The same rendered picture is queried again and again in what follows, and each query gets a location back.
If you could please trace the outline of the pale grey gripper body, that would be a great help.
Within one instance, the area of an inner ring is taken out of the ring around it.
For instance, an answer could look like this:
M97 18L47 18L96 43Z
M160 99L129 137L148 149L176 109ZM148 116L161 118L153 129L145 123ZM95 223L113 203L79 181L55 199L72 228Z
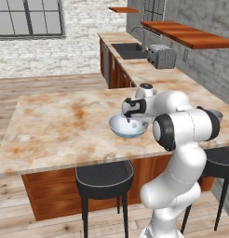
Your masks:
M128 119L136 120L136 121L143 121L143 122L151 122L154 119L154 117L152 115L148 115L146 113L126 112L125 116Z

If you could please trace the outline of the pale blue ice bowl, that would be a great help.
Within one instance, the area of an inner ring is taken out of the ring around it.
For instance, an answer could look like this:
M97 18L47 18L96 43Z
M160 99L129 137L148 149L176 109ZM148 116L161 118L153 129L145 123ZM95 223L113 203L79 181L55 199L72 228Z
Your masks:
M137 124L137 128L132 128L132 123ZM146 126L141 125L142 121L131 120L128 123L127 118L122 116L121 113L113 115L109 120L109 127L119 137L122 138L136 138L146 132L148 129L148 123Z

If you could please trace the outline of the grey glass cup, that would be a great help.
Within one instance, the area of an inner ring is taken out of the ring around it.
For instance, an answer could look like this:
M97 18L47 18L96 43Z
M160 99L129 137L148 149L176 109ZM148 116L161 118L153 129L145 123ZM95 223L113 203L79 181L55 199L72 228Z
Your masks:
M211 109L209 109L209 111L212 112L218 118L219 121L222 120L223 114L221 112L216 111L216 110L211 110Z

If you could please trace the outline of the wooden cupboard run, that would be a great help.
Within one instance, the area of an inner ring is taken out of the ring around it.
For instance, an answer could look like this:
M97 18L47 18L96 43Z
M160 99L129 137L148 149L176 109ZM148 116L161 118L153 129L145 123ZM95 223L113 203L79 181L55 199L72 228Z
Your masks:
M104 41L102 39L100 39L101 74L104 77L103 50L102 50L103 43L104 43ZM109 87L108 88L114 89L114 88L125 88L125 87L135 87L135 86L136 85L132 82L132 80L127 75L125 70L119 64L119 62L116 59L116 57L114 56L114 54L109 49Z

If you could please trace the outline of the grey dishwasher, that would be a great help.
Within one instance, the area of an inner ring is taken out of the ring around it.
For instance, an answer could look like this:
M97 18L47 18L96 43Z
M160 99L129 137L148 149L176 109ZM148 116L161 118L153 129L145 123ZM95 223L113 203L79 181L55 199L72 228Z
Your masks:
M103 50L103 73L107 86L109 87L109 49L108 46L105 45L104 43L102 44L102 50Z

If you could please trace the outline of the silver toaster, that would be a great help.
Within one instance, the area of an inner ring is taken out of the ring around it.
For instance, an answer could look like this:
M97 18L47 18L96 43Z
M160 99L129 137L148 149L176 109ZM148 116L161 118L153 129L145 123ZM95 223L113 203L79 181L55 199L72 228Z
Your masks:
M148 47L147 60L158 70L173 69L176 58L176 52L166 45L150 45Z

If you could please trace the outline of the black stool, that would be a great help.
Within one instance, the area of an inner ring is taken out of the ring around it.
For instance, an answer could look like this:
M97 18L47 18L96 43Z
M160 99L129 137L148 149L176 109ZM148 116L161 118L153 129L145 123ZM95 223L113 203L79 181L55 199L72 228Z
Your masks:
M79 166L74 169L75 181L81 197L84 238L88 238L88 200L116 199L117 212L123 206L125 238L128 238L128 196L132 185L134 168L132 163L114 163Z
M217 231L225 196L229 186L229 152L225 147L221 147L206 150L206 155L207 162L202 175L198 180L199 185L202 185L203 179L207 177L224 179L221 199L214 226L214 231Z

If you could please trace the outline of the dark grey sink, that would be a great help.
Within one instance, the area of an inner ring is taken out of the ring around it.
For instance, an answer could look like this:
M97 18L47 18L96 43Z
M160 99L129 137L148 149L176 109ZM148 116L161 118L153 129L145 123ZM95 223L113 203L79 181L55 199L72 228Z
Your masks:
M148 51L143 50L138 43L112 44L112 47L123 60L146 59Z

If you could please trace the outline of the silver tap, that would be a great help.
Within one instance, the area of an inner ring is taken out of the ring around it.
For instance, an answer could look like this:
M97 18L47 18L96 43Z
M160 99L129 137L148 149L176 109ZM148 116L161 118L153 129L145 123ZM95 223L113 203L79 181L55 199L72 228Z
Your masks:
M146 50L146 38L145 38L145 32L144 29L141 26L135 26L132 28L131 32L133 33L136 29L140 29L142 32L142 41L141 41L141 52L144 52Z

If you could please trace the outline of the wooden island cabinet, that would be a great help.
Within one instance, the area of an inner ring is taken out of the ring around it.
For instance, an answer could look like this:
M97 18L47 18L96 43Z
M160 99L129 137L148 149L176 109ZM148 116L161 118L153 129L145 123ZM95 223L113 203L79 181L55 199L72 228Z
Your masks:
M170 155L132 160L134 178L128 191L128 204L138 204L141 186L161 174ZM36 220L81 213L81 199L73 168L21 176Z

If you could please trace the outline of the narrow dark-framed window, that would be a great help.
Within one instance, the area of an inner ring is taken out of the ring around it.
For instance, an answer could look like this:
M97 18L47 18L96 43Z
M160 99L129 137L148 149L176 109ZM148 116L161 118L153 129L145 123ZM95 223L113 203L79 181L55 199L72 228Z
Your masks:
M145 21L162 21L166 0L145 0L143 19Z

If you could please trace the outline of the large grey-framed window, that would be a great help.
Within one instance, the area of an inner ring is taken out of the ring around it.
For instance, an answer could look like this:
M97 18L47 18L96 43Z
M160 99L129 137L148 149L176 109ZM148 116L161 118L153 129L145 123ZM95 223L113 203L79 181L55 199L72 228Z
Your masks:
M0 0L0 39L64 36L61 0Z

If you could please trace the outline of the long wooden wall shelf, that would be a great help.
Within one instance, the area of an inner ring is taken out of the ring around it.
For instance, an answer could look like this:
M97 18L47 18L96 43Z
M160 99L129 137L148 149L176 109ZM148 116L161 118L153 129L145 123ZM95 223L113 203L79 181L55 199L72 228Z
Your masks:
M141 25L191 49L229 48L229 39L227 38L203 32L174 21L142 21Z

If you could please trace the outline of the short wooden wall shelf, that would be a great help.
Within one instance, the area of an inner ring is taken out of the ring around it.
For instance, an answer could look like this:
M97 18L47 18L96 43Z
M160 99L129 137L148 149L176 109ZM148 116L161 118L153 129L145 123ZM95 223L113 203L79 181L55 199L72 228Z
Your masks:
M108 7L115 13L139 13L138 9L132 7Z

